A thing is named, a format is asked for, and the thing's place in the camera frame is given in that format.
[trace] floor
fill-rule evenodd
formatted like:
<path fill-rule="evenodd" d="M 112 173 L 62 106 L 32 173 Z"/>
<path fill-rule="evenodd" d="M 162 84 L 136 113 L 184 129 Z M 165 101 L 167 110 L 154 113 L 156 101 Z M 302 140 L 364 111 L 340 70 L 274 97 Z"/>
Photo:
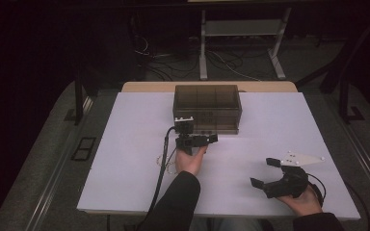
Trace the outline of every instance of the floor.
<path fill-rule="evenodd" d="M 327 64 L 342 47 L 340 41 L 321 43 L 317 47 L 317 41 L 317 38 L 293 38 L 283 42 L 278 57 L 287 81 L 296 82 Z M 278 81 L 266 55 L 272 44 L 273 38 L 208 40 L 208 81 Z M 144 46 L 137 47 L 137 54 L 146 60 L 142 63 L 146 70 L 144 81 L 197 81 L 197 47 L 195 38 L 190 39 L 187 54 L 175 54 L 170 50 L 155 53 Z M 351 88 L 350 106 L 357 107 L 365 119 L 343 123 L 337 114 L 337 92 L 321 93 L 318 87 L 322 80 L 323 76 L 320 76 L 299 91 L 304 93 L 330 154 L 342 178 L 348 182 L 361 213 L 360 220 L 343 221 L 343 225 L 346 230 L 367 230 L 370 223 L 370 105 L 356 88 Z M 76 210 L 118 93 L 119 89 L 104 89 L 97 97 L 88 98 L 83 120 L 74 125 L 67 116 L 74 108 L 74 85 L 65 89 L 1 208 L 0 230 L 123 230 L 124 224 L 141 221 L 142 217 L 108 218 Z M 76 145 L 84 137 L 97 140 L 91 157 L 86 162 L 70 160 Z M 275 230 L 292 230 L 291 218 L 271 219 L 270 222 Z"/>

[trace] hand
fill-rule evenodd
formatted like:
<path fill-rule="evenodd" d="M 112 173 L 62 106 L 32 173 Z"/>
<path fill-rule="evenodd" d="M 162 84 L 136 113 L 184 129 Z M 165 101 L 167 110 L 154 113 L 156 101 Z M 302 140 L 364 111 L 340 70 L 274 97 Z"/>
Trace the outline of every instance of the hand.
<path fill-rule="evenodd" d="M 195 176 L 198 175 L 200 166 L 202 165 L 203 154 L 205 154 L 208 146 L 200 147 L 196 155 L 188 155 L 184 150 L 176 150 L 175 166 L 176 172 L 188 171 Z"/>
<path fill-rule="evenodd" d="M 317 195 L 310 186 L 307 186 L 307 189 L 297 198 L 293 198 L 292 195 L 285 195 L 277 199 L 287 204 L 299 217 L 323 213 Z"/>

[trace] black sleeve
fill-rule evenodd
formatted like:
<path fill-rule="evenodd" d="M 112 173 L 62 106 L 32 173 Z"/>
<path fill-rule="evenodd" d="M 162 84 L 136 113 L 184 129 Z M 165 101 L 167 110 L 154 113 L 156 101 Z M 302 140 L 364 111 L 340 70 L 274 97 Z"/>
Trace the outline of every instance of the black sleeve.
<path fill-rule="evenodd" d="M 141 226 L 141 231 L 188 231 L 197 207 L 200 184 L 193 174 L 181 171 Z"/>
<path fill-rule="evenodd" d="M 344 231 L 339 220 L 331 213 L 320 213 L 295 218 L 294 231 Z"/>

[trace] gray carpet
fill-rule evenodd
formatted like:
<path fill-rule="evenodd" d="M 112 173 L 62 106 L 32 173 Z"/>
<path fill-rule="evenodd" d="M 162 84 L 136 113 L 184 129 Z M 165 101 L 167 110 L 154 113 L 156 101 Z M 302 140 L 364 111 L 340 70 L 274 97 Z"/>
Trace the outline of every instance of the gray carpet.
<path fill-rule="evenodd" d="M 242 46 L 245 48 L 233 49 L 232 52 L 218 50 L 213 45 L 211 50 L 223 59 L 235 59 L 229 65 L 240 65 L 237 71 L 245 75 L 261 80 L 276 80 L 269 58 L 263 55 L 271 42 L 262 38 L 255 38 L 250 42 L 248 48 Z M 315 42 L 315 38 L 304 38 L 287 40 L 283 43 L 279 59 L 288 81 L 297 81 L 328 63 L 342 46 L 340 42 L 329 42 L 315 47 Z M 238 59 L 234 54 L 246 57 Z M 161 78 L 166 78 L 169 81 L 164 74 L 166 73 L 174 81 L 196 81 L 198 80 L 197 56 L 195 52 L 191 52 L 188 60 L 175 55 L 158 58 L 159 64 L 150 64 L 158 67 L 158 70 L 148 70 L 145 80 L 162 81 Z M 215 54 L 210 57 L 212 62 L 208 62 L 209 80 L 250 81 L 249 78 L 226 70 L 227 67 L 215 59 L 217 57 Z M 321 81 L 322 77 L 310 82 L 301 91 L 304 92 L 308 106 L 342 178 L 356 190 L 366 204 L 365 210 L 361 201 L 350 191 L 362 219 L 343 221 L 343 224 L 346 230 L 363 231 L 367 227 L 366 211 L 370 214 L 370 178 L 359 163 L 357 148 L 348 136 L 347 129 L 354 131 L 361 146 L 370 157 L 370 105 L 357 89 L 352 88 L 350 105 L 358 107 L 365 120 L 354 121 L 351 125 L 343 124 L 337 116 L 336 93 L 329 95 L 320 93 L 317 87 Z M 70 85 L 65 89 L 0 211 L 0 230 L 26 230 L 27 227 L 28 230 L 107 230 L 105 215 L 79 212 L 76 206 L 118 92 L 119 90 L 102 90 L 96 98 L 92 98 L 92 106 L 81 124 L 74 126 L 72 121 L 65 121 L 69 109 L 74 107 L 74 88 Z M 78 142 L 84 137 L 96 137 L 93 154 L 87 162 L 70 160 Z M 40 201 L 45 202 L 45 206 L 40 204 Z M 42 209 L 41 214 L 33 216 L 37 206 L 46 210 Z M 111 216 L 111 230 L 123 230 L 123 224 L 136 223 L 141 219 L 141 217 Z M 272 219 L 271 223 L 275 230 L 292 230 L 291 219 Z"/>

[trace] person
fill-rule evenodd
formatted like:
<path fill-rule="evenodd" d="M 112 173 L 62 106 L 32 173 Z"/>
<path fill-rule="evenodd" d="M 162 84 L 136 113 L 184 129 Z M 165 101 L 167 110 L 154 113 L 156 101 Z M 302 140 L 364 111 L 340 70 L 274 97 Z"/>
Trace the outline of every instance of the person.
<path fill-rule="evenodd" d="M 193 156 L 183 150 L 176 151 L 175 166 L 178 175 L 144 220 L 140 231 L 188 231 L 190 229 L 200 193 L 197 175 L 206 150 L 207 146 L 203 146 Z M 297 198 L 286 195 L 279 197 L 278 200 L 285 203 L 298 216 L 293 220 L 295 231 L 344 230 L 334 214 L 323 212 L 311 187 L 307 187 Z"/>

